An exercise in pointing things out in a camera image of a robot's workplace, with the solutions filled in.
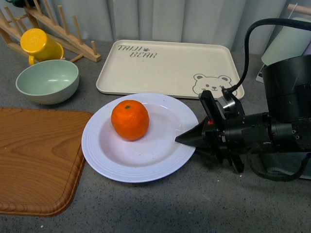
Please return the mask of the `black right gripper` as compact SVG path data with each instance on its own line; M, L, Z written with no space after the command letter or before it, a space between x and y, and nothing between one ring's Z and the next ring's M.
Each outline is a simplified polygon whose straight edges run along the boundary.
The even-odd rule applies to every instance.
M241 154L273 152L271 117L268 113L237 116L226 120L207 117L175 142L197 147L195 154L227 158L238 173L244 171Z

